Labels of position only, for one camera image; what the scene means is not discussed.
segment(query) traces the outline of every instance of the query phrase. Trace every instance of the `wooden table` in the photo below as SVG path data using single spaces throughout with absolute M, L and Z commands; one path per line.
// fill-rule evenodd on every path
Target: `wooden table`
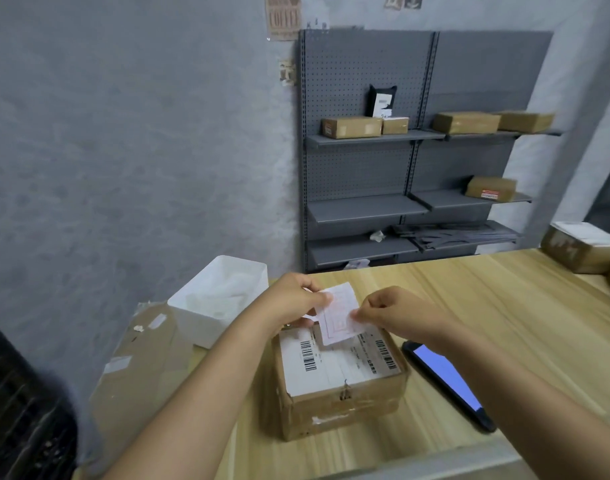
M 390 285 L 411 290 L 453 311 L 588 409 L 610 415 L 610 296 L 538 250 L 316 277 L 325 287 L 350 282 L 359 301 Z M 190 368 L 205 355 L 195 350 Z M 502 438 L 474 430 L 413 371 L 396 413 L 285 443 L 271 368 L 266 350 L 218 479 L 309 479 Z

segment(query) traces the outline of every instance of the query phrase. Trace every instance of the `smartphone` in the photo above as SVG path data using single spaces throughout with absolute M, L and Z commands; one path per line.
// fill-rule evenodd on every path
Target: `smartphone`
M 416 342 L 405 342 L 401 350 L 407 360 L 477 428 L 487 433 L 496 430 L 492 419 L 449 360 Z

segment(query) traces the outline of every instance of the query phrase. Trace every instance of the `barcode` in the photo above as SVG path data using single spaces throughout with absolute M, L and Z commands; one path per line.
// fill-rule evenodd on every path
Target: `barcode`
M 316 361 L 314 360 L 314 352 L 311 350 L 311 342 L 309 340 L 301 342 L 301 355 L 303 357 L 305 371 L 315 371 Z
M 385 346 L 385 342 L 382 340 L 376 340 L 376 346 L 379 348 L 379 352 L 381 353 L 385 364 L 387 364 L 389 369 L 396 369 L 396 362 L 392 359 L 391 355 L 389 355 L 389 350 Z

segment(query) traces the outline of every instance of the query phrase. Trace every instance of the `black plastic basket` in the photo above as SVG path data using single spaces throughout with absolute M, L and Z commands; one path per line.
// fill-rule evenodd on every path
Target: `black plastic basket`
M 0 332 L 0 480 L 69 479 L 76 450 L 67 403 Z

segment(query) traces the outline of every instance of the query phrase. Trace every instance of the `phone screen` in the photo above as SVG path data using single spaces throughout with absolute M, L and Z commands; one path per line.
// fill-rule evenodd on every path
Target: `phone screen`
M 444 356 L 435 354 L 424 345 L 414 350 L 414 354 L 421 359 L 431 370 L 433 370 L 438 377 L 445 381 L 445 383 L 453 389 L 453 391 L 461 396 L 461 399 L 465 401 L 469 407 L 477 411 L 483 406 L 478 402 L 474 393 L 469 389 L 465 380 L 458 373 L 452 363 L 447 360 Z

